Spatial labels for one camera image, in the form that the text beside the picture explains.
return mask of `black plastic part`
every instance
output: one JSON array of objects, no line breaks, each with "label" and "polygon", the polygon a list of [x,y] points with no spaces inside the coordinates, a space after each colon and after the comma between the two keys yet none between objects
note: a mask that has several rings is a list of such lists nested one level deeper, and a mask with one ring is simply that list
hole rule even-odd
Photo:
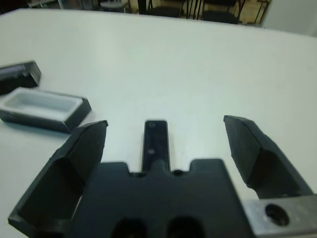
[{"label": "black plastic part", "polygon": [[103,154],[107,121],[78,127],[46,163],[10,214],[30,238],[64,237],[77,203]]},{"label": "black plastic part", "polygon": [[153,162],[161,160],[170,170],[167,122],[149,120],[144,126],[142,171],[151,170]]},{"label": "black plastic part", "polygon": [[194,160],[181,175],[154,166],[139,177],[99,164],[66,238],[254,237],[222,160]]},{"label": "black plastic part", "polygon": [[279,147],[251,120],[225,116],[232,158],[246,185],[259,198],[312,195]]},{"label": "black plastic part", "polygon": [[74,113],[66,121],[58,121],[53,119],[29,116],[21,113],[11,113],[10,111],[5,110],[0,110],[0,119],[5,122],[18,123],[22,125],[34,126],[43,129],[60,131],[64,133],[71,133],[91,111],[91,106],[86,98],[66,94],[58,95],[76,97],[82,100],[82,104],[76,109],[76,111],[74,111]]},{"label": "black plastic part", "polygon": [[40,83],[41,71],[35,61],[0,68],[0,95],[17,87],[34,88]]}]

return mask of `black rectangular bar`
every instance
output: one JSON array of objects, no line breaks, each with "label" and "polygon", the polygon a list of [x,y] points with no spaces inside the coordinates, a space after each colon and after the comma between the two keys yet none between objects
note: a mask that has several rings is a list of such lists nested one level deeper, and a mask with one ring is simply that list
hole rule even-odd
[{"label": "black rectangular bar", "polygon": [[145,122],[142,171],[151,170],[154,161],[161,160],[170,171],[167,122],[149,120]]},{"label": "black rectangular bar", "polygon": [[41,74],[35,61],[0,67],[0,95],[18,87],[37,87],[40,84]]}]

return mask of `white table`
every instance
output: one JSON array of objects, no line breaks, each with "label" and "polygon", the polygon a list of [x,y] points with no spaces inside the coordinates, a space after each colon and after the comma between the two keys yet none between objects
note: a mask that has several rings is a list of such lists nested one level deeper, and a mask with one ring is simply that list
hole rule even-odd
[{"label": "white table", "polygon": [[[241,199],[257,198],[231,158],[224,115],[254,120],[317,191],[317,39],[221,23],[26,9],[0,16],[0,65],[35,60],[40,89],[88,98],[107,119],[103,162],[139,171],[144,121],[168,121],[172,169],[222,158]],[[0,122],[0,237],[66,134]]]}]

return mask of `chair leg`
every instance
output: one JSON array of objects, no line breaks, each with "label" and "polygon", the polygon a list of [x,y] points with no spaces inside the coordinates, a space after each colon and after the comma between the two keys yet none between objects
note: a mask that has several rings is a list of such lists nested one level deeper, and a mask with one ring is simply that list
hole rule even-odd
[{"label": "chair leg", "polygon": [[183,10],[183,6],[184,6],[184,2],[182,3],[182,6],[180,7],[180,11],[179,11],[179,17],[181,17],[181,15],[182,15],[182,10]]},{"label": "chair leg", "polygon": [[200,12],[201,5],[202,5],[202,0],[199,1],[199,7],[198,7],[198,12],[197,12],[197,20],[199,18],[199,12]]},{"label": "chair leg", "polygon": [[152,2],[152,0],[149,0],[148,10],[150,10],[151,2]]},{"label": "chair leg", "polygon": [[189,0],[186,0],[186,19],[189,18]]},{"label": "chair leg", "polygon": [[195,7],[194,7],[193,19],[195,19],[195,17],[196,17],[196,9],[197,9],[197,5],[198,5],[198,1],[199,1],[199,0],[195,0]]},{"label": "chair leg", "polygon": [[204,20],[204,11],[205,11],[205,0],[203,0],[203,10],[201,20]]},{"label": "chair leg", "polygon": [[190,3],[189,17],[188,18],[190,18],[190,15],[192,14],[193,1],[194,0],[191,0],[191,3]]},{"label": "chair leg", "polygon": [[261,12],[262,6],[263,6],[263,2],[261,2],[261,5],[260,5],[260,8],[259,8],[259,11],[258,11],[257,17],[256,17],[256,19],[255,19],[255,21],[254,21],[254,24],[256,24],[256,23],[257,23],[257,20],[258,20],[259,14],[260,14],[260,12]]}]

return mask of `floor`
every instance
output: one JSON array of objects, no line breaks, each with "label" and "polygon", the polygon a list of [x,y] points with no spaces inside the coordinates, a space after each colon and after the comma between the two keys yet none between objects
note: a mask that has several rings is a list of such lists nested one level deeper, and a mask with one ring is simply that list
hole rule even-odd
[{"label": "floor", "polygon": [[[98,0],[81,0],[81,2],[84,5],[84,8],[87,10],[92,9],[92,3],[93,5],[98,5]],[[138,13],[138,2],[137,0],[130,0],[131,6],[132,6],[132,12]],[[64,0],[63,1],[64,7],[67,9],[69,8],[79,8],[80,1],[79,0]],[[174,2],[172,0],[153,0],[153,6],[159,6],[159,5],[168,5],[168,6],[175,6],[180,7],[179,2]],[[243,7],[243,10],[241,12],[240,21],[242,24],[260,24],[260,20],[262,18],[264,9],[265,9],[266,3],[262,4],[258,2],[258,0],[246,0],[246,3]],[[53,3],[48,6],[49,8],[58,8],[58,4]],[[225,6],[215,6],[215,5],[206,5],[205,10],[219,10],[219,11],[227,11],[227,7]],[[239,7],[238,4],[236,4],[234,7],[230,9],[230,12],[235,13],[235,15],[238,15]]]}]

